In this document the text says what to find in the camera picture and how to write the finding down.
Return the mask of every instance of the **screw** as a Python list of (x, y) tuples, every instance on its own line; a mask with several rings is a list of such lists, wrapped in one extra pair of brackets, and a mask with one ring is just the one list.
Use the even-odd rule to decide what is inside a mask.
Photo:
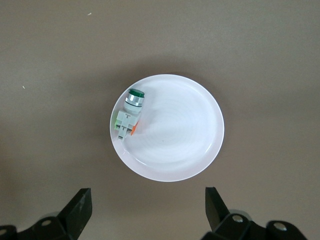
[(273, 226), (280, 231), (287, 231), (286, 226), (281, 222), (275, 222)]
[(48, 226), (51, 223), (51, 220), (45, 220), (41, 223), (41, 226)]
[(232, 219), (237, 223), (242, 223), (244, 221), (244, 219), (239, 215), (233, 215)]
[(6, 234), (6, 232), (7, 232), (7, 229), (1, 229), (0, 230), (0, 236)]

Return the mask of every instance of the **green push button cap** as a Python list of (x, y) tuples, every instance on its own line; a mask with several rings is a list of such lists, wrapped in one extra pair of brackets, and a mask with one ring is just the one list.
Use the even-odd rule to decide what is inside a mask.
[(144, 98), (145, 93), (143, 91), (140, 91), (138, 89), (131, 88), (129, 93), (133, 96), (139, 97), (139, 98)]

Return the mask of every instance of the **brown surface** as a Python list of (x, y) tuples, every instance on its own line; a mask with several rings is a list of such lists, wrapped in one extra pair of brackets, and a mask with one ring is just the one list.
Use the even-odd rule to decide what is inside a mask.
[[(319, 22), (318, 0), (0, 1), (0, 225), (91, 187), (81, 240), (197, 240), (215, 186), (258, 224), (318, 239)], [(174, 183), (132, 172), (109, 135), (118, 96), (162, 73), (202, 84), (225, 119), (213, 164)]]

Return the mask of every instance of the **white plate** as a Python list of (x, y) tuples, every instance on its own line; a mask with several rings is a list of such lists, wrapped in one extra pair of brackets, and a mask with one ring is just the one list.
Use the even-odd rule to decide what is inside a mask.
[[(135, 133), (124, 141), (114, 129), (128, 90), (145, 93)], [(146, 77), (116, 102), (110, 119), (112, 144), (137, 174), (175, 182), (197, 175), (216, 158), (224, 139), (224, 119), (214, 97), (200, 84), (178, 75)]]

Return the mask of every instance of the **orange plastic part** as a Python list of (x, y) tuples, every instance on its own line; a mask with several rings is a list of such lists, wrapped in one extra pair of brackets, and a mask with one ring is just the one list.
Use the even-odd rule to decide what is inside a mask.
[(132, 134), (134, 134), (134, 132), (135, 132), (135, 130), (136, 130), (136, 127), (137, 127), (138, 123), (139, 123), (139, 122), (137, 122), (137, 123), (136, 123), (136, 125), (132, 128), (131, 136), (132, 136)]

